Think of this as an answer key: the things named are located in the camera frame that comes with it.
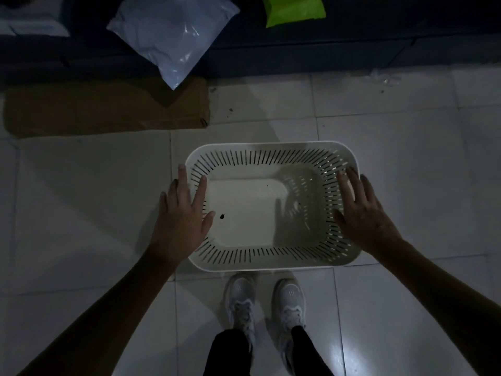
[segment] hand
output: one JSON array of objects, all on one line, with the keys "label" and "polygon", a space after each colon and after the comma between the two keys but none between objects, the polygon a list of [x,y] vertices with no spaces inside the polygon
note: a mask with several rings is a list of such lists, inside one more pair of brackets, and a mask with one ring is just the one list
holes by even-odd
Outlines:
[{"label": "hand", "polygon": [[191,203],[186,167],[179,165],[179,181],[173,180],[169,194],[160,194],[158,218],[147,251],[177,266],[207,237],[214,211],[202,217],[207,178],[202,177]]},{"label": "hand", "polygon": [[347,168],[346,174],[355,193],[355,200],[340,172],[336,174],[344,214],[334,211],[334,220],[342,234],[360,249],[373,254],[388,240],[402,239],[397,228],[385,214],[383,207],[374,194],[374,189],[366,176],[358,178],[353,168]]}]

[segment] shoelace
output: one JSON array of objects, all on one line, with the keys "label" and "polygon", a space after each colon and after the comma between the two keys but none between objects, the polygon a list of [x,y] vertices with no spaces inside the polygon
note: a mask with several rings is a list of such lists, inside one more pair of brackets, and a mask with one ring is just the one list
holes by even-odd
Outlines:
[{"label": "shoelace", "polygon": [[235,326],[241,329],[244,333],[254,331],[254,315],[252,304],[250,302],[235,303]]},{"label": "shoelace", "polygon": [[284,310],[284,320],[282,323],[288,331],[292,330],[295,326],[304,327],[304,323],[301,318],[301,310],[299,308],[286,308]]}]

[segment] person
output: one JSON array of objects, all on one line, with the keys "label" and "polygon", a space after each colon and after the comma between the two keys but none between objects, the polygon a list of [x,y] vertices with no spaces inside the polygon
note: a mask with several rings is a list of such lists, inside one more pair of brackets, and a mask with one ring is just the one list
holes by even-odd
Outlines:
[{"label": "person", "polygon": [[[19,375],[109,376],[130,337],[176,267],[206,237],[215,212],[202,216],[207,180],[191,202],[186,168],[163,192],[151,242],[135,266],[39,354]],[[343,212],[335,211],[342,234],[368,252],[405,285],[436,319],[480,376],[500,375],[501,307],[426,259],[399,234],[365,176],[352,168],[337,173]],[[225,303],[232,327],[216,336],[204,374],[249,375],[254,348],[255,290],[246,276],[232,278]],[[306,304],[294,280],[273,293],[281,321],[282,359],[289,372],[331,375],[306,334]]]}]

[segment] person's right arm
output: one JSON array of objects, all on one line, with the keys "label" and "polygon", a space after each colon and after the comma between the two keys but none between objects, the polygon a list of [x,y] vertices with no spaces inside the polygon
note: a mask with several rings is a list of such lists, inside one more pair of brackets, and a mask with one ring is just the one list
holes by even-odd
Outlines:
[{"label": "person's right arm", "polygon": [[426,259],[402,239],[365,176],[337,174],[343,213],[334,212],[342,234],[371,254],[422,303],[480,375],[501,375],[501,307]]}]

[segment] finger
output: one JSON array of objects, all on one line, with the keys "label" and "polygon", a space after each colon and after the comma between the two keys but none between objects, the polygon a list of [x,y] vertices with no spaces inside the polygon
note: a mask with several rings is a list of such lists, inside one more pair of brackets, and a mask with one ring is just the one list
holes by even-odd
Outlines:
[{"label": "finger", "polygon": [[197,211],[202,211],[204,208],[205,192],[207,191],[207,177],[202,176],[200,183],[198,184],[198,189],[193,199],[193,208]]},{"label": "finger", "polygon": [[350,187],[346,182],[346,178],[343,177],[340,171],[336,173],[336,179],[338,180],[339,192],[341,193],[341,199],[343,200],[343,205],[346,207],[355,204],[353,196],[351,195]]},{"label": "finger", "polygon": [[341,228],[341,231],[346,227],[346,221],[344,220],[344,216],[340,210],[334,210],[334,221]]},{"label": "finger", "polygon": [[362,204],[366,203],[367,198],[365,197],[364,185],[360,182],[356,171],[350,166],[346,168],[346,174],[353,187],[353,192],[355,193],[355,202]]},{"label": "finger", "polygon": [[212,227],[214,216],[216,216],[216,211],[211,211],[205,215],[204,220],[202,221],[202,235],[204,236],[204,239],[207,237],[210,227]]},{"label": "finger", "polygon": [[177,201],[179,202],[179,205],[190,205],[191,198],[189,194],[186,166],[179,165],[177,172],[179,174],[179,183],[177,185]]},{"label": "finger", "polygon": [[365,197],[369,203],[375,204],[377,201],[376,194],[374,193],[374,189],[372,188],[372,184],[365,175],[360,176],[360,180],[364,185]]},{"label": "finger", "polygon": [[177,179],[173,180],[169,187],[169,194],[167,194],[167,206],[169,209],[177,207]]},{"label": "finger", "polygon": [[160,200],[158,201],[158,212],[160,214],[167,212],[167,194],[165,191],[160,193]]}]

